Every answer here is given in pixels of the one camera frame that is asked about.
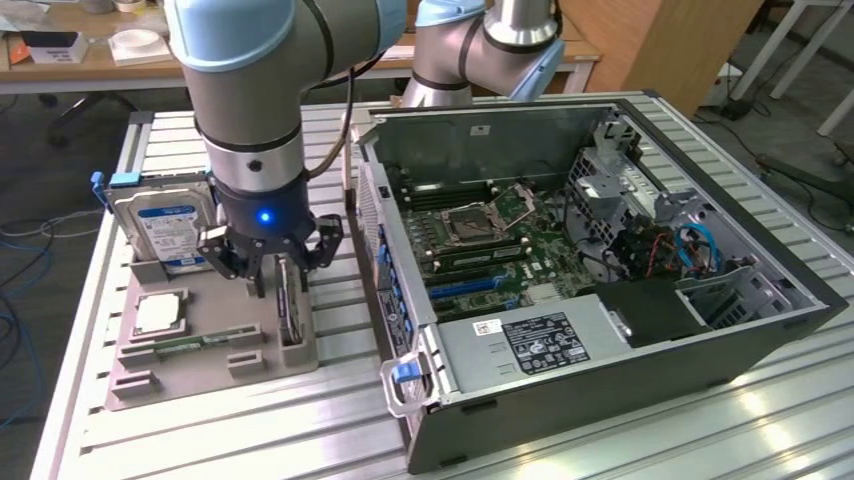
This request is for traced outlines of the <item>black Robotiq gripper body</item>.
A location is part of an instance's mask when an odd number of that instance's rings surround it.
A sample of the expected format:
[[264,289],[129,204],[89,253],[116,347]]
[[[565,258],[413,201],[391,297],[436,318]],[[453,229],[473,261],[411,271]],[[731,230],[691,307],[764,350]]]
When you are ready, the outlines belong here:
[[305,241],[315,231],[307,175],[300,174],[288,184],[264,192],[231,188],[215,175],[211,180],[227,224],[236,233],[288,248],[292,256],[307,256]]

